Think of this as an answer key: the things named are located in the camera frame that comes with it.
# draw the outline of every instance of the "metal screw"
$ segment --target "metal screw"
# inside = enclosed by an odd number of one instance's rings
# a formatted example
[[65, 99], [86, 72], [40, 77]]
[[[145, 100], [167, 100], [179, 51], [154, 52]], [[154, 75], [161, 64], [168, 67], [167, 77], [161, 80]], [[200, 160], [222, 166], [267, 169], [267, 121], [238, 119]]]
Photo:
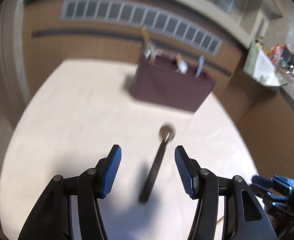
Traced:
[[209, 174], [209, 171], [206, 170], [206, 169], [201, 169], [201, 170], [200, 170], [200, 173], [201, 173], [202, 175], [207, 176], [207, 175]]
[[53, 177], [53, 181], [60, 181], [61, 178], [62, 178], [62, 176], [60, 176], [60, 175], [55, 175], [55, 176]]
[[90, 175], [93, 175], [97, 172], [97, 170], [95, 168], [90, 168], [87, 170], [87, 173], [90, 174]]
[[234, 180], [237, 181], [237, 182], [242, 182], [243, 178], [241, 176], [237, 175], [237, 176], [234, 177]]

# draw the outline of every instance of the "air vent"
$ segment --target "air vent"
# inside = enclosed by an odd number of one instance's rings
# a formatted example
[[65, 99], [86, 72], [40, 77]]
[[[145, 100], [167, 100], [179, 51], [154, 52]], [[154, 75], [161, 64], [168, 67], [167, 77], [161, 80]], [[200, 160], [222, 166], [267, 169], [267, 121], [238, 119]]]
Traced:
[[170, 12], [121, 0], [65, 0], [61, 20], [117, 22], [149, 30], [216, 55], [222, 41], [212, 33]]

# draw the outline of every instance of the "maroon box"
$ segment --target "maroon box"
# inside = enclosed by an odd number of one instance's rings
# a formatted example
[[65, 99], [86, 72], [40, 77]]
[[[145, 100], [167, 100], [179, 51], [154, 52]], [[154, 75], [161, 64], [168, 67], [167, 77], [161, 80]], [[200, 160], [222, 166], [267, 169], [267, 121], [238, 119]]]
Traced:
[[197, 65], [186, 62], [186, 74], [177, 72], [175, 55], [157, 56], [154, 64], [142, 59], [131, 90], [134, 98], [159, 105], [196, 112], [216, 85], [202, 70], [195, 77]]

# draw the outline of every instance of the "white table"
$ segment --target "white table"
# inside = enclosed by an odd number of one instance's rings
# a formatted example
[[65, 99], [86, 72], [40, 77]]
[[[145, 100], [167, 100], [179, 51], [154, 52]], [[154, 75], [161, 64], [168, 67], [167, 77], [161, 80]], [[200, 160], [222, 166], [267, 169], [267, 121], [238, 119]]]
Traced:
[[[0, 180], [0, 218], [10, 240], [55, 174], [77, 176], [107, 156], [113, 144], [122, 160], [111, 193], [99, 201], [109, 240], [186, 240], [197, 200], [185, 193], [174, 160], [183, 145], [190, 158], [217, 176], [241, 175], [254, 163], [235, 125], [210, 94], [193, 114], [136, 101], [127, 88], [136, 65], [67, 60], [48, 78], [25, 110], [7, 149]], [[169, 122], [176, 137], [167, 146], [151, 197], [138, 195]], [[218, 218], [223, 216], [219, 202]], [[217, 239], [221, 239], [221, 223]]]

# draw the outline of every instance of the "spoon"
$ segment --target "spoon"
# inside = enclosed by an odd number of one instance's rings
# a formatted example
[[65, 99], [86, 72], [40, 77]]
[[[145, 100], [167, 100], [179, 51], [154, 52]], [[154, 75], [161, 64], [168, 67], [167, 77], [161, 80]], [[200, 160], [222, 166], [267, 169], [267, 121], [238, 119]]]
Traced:
[[174, 129], [170, 125], [163, 125], [159, 130], [159, 135], [162, 138], [162, 142], [158, 148], [156, 157], [154, 158], [154, 162], [152, 163], [150, 172], [146, 179], [145, 185], [139, 197], [139, 202], [146, 203], [151, 194], [151, 190], [154, 187], [154, 182], [156, 181], [157, 174], [159, 172], [159, 168], [165, 154], [165, 150], [168, 142], [173, 140], [175, 137]]

